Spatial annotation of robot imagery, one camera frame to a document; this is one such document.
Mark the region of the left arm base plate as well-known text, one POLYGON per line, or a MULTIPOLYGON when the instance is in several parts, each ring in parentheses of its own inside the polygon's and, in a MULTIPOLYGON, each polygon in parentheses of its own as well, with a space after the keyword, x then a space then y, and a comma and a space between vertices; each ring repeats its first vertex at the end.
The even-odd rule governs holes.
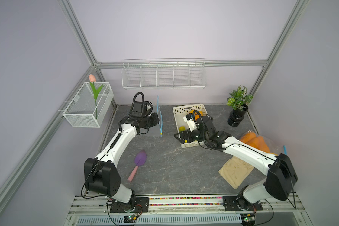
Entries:
POLYGON ((128 203, 114 200, 109 206, 110 213, 146 213, 149 208, 149 198, 135 197, 128 203))

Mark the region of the green mango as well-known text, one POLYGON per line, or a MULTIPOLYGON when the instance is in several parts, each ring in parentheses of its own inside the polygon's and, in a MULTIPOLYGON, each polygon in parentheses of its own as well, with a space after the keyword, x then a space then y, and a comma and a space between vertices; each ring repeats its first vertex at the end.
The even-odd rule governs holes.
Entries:
POLYGON ((185 126, 179 127, 179 132, 183 132, 183 131, 185 131, 185 130, 186 130, 185 126))

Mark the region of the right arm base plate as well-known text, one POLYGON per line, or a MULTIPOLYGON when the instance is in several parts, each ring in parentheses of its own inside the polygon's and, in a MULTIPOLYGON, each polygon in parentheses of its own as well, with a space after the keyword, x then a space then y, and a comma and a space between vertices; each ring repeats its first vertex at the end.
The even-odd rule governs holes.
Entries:
POLYGON ((225 211, 262 211, 263 207, 260 201, 256 203, 249 203, 242 197, 236 195, 223 196, 223 206, 225 211))

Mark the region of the clear blue zip-top bag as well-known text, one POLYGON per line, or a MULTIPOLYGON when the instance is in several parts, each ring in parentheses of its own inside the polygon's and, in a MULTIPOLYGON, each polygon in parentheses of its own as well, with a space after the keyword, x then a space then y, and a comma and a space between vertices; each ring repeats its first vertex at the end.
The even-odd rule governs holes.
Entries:
POLYGON ((247 142, 245 144, 250 145, 251 147, 256 148, 258 150, 261 150, 261 151, 264 151, 266 153, 272 153, 272 154, 275 154, 275 155, 279 155, 281 153, 285 153, 283 147, 278 146, 277 144, 275 144, 269 138, 266 138, 264 136, 260 136, 257 133, 255 133, 255 134, 256 134, 257 137, 252 139, 252 140, 250 140, 249 142, 247 142))

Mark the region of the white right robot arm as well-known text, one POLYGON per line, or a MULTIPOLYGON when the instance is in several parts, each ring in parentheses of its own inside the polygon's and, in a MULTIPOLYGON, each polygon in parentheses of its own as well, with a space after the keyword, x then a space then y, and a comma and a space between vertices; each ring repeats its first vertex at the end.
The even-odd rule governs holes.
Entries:
POLYGON ((267 198, 287 201, 298 181, 289 156, 266 153, 241 142, 231 134, 216 130, 212 119, 194 110, 182 117, 187 124, 184 131, 174 137, 182 144, 197 142, 204 149, 230 154, 248 163, 262 172, 266 178, 253 185, 246 186, 236 197, 236 204, 241 210, 267 198))

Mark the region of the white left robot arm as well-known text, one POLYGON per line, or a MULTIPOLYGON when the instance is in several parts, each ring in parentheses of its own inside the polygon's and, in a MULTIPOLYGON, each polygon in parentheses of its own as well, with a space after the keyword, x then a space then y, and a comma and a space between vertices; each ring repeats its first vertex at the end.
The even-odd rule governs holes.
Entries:
POLYGON ((108 145, 95 157, 84 163, 82 189, 108 196, 111 199, 135 206, 135 192, 121 182, 117 166, 128 144, 136 136, 146 135, 150 128, 159 125, 153 104, 145 100, 143 92, 135 94, 127 116, 118 123, 118 130, 108 145))

